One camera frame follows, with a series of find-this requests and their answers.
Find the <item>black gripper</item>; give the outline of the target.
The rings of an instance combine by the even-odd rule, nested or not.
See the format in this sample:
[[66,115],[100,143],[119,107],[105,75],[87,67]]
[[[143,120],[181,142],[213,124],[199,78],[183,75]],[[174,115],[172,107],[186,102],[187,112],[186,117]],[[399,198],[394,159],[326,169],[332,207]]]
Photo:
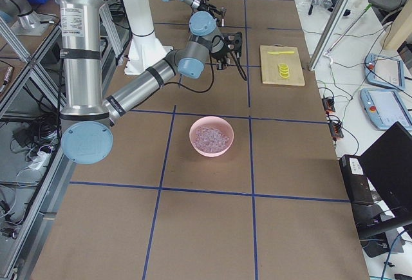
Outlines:
[[208,12],[213,18],[222,18],[222,12],[220,8],[212,5],[210,0],[200,0],[198,11]]
[[243,36],[241,32],[222,33],[212,38],[212,58],[217,63],[226,63],[228,54],[233,50],[236,57],[241,57]]

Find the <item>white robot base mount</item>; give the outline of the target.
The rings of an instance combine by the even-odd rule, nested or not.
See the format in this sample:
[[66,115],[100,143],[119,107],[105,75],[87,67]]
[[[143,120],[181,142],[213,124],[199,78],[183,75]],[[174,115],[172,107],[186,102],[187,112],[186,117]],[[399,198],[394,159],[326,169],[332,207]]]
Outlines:
[[126,75],[139,75],[167,54],[155,34],[149,0],[123,0],[132,33],[125,67]]

